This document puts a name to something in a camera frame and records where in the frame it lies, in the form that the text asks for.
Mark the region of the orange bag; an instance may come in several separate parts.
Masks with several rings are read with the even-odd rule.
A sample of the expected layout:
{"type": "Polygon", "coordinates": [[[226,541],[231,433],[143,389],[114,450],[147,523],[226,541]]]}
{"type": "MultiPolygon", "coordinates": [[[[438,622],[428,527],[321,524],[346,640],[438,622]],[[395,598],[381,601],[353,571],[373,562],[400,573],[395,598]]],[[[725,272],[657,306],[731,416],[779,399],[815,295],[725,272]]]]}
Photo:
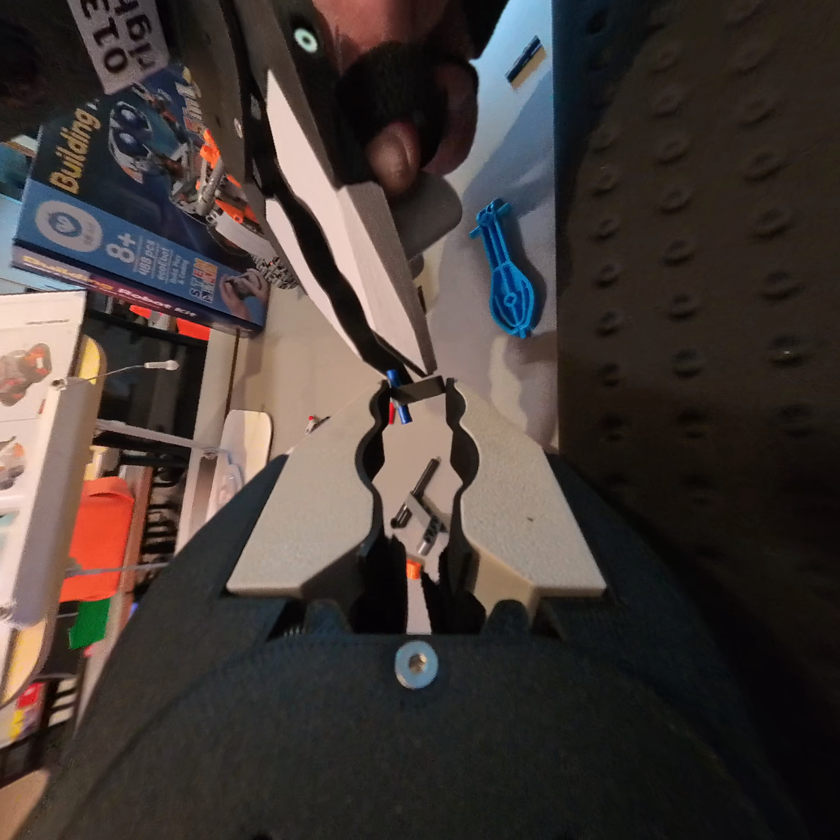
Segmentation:
{"type": "Polygon", "coordinates": [[[85,573],[65,579],[60,602],[96,602],[117,593],[133,507],[133,493],[124,479],[83,482],[69,555],[85,573]]]}

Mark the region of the person's right forearm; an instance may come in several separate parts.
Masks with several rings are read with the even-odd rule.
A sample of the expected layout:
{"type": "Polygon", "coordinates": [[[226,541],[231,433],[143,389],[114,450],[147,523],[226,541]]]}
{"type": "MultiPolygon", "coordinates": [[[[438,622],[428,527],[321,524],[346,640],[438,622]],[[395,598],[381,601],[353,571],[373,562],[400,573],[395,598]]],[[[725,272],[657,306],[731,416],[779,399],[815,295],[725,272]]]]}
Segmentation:
{"type": "Polygon", "coordinates": [[[461,1],[470,58],[479,58],[495,32],[509,1],[461,1]]]}

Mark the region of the instruction booklet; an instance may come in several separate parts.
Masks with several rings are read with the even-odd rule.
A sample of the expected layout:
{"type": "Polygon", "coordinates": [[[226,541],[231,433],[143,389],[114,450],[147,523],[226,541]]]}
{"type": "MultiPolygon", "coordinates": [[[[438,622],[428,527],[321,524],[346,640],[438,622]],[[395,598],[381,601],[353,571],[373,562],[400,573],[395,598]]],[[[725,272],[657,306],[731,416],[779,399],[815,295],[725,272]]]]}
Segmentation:
{"type": "Polygon", "coordinates": [[[76,383],[82,292],[2,296],[2,620],[45,619],[56,588],[62,511],[85,436],[90,383],[76,383]]]}

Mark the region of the blue plastic toy tool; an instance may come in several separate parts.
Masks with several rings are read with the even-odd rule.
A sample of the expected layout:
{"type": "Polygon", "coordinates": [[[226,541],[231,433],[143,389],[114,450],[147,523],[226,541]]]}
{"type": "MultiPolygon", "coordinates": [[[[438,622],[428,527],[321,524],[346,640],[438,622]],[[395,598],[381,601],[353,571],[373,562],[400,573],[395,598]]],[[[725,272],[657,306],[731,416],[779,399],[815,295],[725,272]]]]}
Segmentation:
{"type": "Polygon", "coordinates": [[[533,336],[543,311],[544,292],[527,267],[522,231],[509,201],[493,198],[476,214],[469,238],[479,241],[489,272],[488,307],[507,336],[533,336]]]}

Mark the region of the black toy axle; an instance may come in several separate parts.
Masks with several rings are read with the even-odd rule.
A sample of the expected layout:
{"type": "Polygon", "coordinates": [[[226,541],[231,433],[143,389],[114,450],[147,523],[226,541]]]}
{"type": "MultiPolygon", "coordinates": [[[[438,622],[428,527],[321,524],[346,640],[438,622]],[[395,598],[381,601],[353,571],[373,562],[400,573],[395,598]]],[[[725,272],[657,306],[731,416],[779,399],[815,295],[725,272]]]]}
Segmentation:
{"type": "Polygon", "coordinates": [[[439,466],[439,458],[431,458],[428,461],[414,488],[406,494],[405,500],[391,519],[393,529],[404,529],[412,518],[417,518],[423,525],[430,522],[432,514],[424,505],[424,494],[439,466]]]}

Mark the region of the blue toy kit box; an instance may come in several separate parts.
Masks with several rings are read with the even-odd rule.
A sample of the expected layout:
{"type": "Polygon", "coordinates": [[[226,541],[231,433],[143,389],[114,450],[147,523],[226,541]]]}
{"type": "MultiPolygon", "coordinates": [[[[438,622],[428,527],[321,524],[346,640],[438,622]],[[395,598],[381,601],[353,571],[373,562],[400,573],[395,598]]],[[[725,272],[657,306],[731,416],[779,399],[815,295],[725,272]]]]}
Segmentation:
{"type": "Polygon", "coordinates": [[[270,284],[171,200],[172,156],[207,130],[176,64],[42,126],[13,266],[227,332],[260,333],[270,284]]]}

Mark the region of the white stand base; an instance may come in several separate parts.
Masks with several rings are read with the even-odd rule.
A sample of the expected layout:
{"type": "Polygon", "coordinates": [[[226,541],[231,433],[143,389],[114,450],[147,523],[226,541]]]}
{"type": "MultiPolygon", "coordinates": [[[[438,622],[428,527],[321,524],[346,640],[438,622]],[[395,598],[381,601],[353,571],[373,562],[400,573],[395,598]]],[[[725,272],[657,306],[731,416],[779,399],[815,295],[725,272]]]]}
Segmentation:
{"type": "Polygon", "coordinates": [[[272,423],[267,413],[237,411],[224,420],[216,444],[155,432],[98,417],[100,391],[106,374],[58,377],[48,373],[42,414],[38,417],[33,453],[27,456],[26,482],[16,497],[2,502],[2,514],[12,512],[2,550],[2,626],[23,629],[40,624],[53,612],[70,571],[70,543],[81,502],[87,452],[100,434],[131,438],[139,443],[196,450],[216,458],[210,500],[220,507],[233,494],[233,479],[249,480],[267,462],[272,423]]]}

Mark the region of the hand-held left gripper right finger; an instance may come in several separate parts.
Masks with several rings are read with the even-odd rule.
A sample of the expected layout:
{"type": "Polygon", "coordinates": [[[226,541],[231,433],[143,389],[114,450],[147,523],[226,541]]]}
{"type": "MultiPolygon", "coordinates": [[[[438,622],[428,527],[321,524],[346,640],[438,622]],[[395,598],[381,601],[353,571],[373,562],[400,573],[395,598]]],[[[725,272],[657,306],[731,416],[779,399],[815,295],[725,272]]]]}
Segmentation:
{"type": "Polygon", "coordinates": [[[445,384],[461,481],[445,550],[445,630],[477,633],[503,602],[531,623],[547,599],[594,600],[606,580],[543,448],[472,389],[445,384]]]}

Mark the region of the blue toy pin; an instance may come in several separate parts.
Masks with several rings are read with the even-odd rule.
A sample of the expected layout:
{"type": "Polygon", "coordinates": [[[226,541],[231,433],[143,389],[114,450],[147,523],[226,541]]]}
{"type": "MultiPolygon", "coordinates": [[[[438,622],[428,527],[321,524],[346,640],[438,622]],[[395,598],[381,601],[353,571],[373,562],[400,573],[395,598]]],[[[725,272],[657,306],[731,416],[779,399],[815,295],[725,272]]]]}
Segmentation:
{"type": "Polygon", "coordinates": [[[538,36],[533,37],[506,74],[511,88],[519,89],[546,58],[546,50],[538,36]]]}
{"type": "MultiPolygon", "coordinates": [[[[399,371],[396,370],[396,369],[391,369],[391,370],[387,371],[386,378],[387,378],[387,381],[389,383],[389,386],[392,388],[392,391],[394,391],[395,389],[398,389],[399,387],[401,387],[403,385],[402,377],[401,377],[399,371]]],[[[394,402],[394,404],[396,406],[395,421],[398,419],[399,423],[401,425],[407,425],[407,424],[410,424],[413,421],[411,411],[410,411],[407,404],[399,402],[399,400],[397,400],[395,402],[393,399],[391,399],[390,402],[394,402]]]]}

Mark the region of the person's right hand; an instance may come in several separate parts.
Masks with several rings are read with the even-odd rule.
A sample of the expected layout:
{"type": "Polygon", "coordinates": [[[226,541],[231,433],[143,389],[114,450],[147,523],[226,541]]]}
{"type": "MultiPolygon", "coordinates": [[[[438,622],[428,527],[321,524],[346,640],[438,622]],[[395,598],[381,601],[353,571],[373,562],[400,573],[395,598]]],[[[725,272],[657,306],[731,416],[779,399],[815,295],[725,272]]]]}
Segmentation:
{"type": "MultiPolygon", "coordinates": [[[[314,1],[312,5],[340,76],[385,43],[427,45],[460,60],[476,57],[461,2],[314,1]]],[[[389,125],[364,148],[374,179],[389,197],[409,192],[421,171],[453,172],[465,162],[474,143],[479,105],[471,70],[447,63],[436,68],[435,79],[446,99],[447,118],[436,155],[426,166],[420,165],[419,136],[408,122],[389,125]]]]}

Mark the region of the small grey connector block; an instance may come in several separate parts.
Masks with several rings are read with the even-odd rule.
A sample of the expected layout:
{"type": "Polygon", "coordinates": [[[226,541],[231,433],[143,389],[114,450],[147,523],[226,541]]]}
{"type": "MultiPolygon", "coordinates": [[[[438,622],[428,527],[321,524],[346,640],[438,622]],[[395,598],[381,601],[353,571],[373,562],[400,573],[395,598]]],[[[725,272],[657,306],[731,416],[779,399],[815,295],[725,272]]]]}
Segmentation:
{"type": "Polygon", "coordinates": [[[445,379],[437,375],[404,385],[393,385],[390,397],[396,405],[409,406],[444,395],[446,390],[445,379]]]}

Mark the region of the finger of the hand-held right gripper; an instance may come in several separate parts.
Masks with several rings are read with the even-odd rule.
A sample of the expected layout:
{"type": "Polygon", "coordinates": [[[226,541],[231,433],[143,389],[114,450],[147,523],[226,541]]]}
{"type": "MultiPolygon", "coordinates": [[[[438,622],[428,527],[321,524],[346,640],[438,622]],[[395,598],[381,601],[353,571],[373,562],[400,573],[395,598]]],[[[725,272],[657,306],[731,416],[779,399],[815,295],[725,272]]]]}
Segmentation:
{"type": "Polygon", "coordinates": [[[431,375],[438,367],[427,321],[383,190],[373,182],[340,185],[318,135],[306,128],[312,113],[268,70],[266,116],[274,168],[266,199],[280,197],[307,209],[336,265],[356,290],[371,328],[431,375]]]}
{"type": "Polygon", "coordinates": [[[421,369],[370,326],[356,290],[338,268],[322,231],[297,201],[266,199],[266,221],[304,290],[335,332],[365,364],[381,374],[397,370],[420,376],[421,369]]]}

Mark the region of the tracked toy robot body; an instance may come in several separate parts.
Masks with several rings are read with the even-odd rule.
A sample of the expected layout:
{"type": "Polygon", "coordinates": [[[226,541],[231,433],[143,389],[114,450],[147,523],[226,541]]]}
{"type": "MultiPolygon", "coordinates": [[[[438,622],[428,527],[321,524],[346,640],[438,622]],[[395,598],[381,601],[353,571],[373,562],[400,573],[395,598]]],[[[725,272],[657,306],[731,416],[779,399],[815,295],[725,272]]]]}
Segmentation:
{"type": "Polygon", "coordinates": [[[272,287],[289,290],[300,286],[286,260],[269,243],[242,185],[228,172],[208,130],[200,140],[190,135],[171,160],[174,205],[202,223],[227,252],[249,256],[272,287]]]}

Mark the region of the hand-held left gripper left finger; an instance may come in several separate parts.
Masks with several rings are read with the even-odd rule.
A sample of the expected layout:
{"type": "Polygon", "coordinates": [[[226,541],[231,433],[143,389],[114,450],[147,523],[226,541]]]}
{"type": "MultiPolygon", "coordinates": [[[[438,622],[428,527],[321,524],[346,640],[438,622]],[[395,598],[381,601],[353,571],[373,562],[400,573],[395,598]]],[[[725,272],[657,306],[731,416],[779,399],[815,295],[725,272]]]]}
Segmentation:
{"type": "Polygon", "coordinates": [[[327,600],[356,631],[394,632],[394,544],[373,485],[389,406],[389,384],[370,385],[287,454],[228,593],[327,600]]]}

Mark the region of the black studded mat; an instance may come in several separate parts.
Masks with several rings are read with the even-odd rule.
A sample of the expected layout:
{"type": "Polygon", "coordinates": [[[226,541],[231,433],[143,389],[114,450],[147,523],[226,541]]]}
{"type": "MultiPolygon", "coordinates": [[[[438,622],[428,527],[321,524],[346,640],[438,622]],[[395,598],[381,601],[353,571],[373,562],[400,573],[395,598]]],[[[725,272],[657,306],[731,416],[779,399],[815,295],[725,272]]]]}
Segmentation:
{"type": "Polygon", "coordinates": [[[838,2],[554,2],[563,453],[838,838],[838,2]]]}

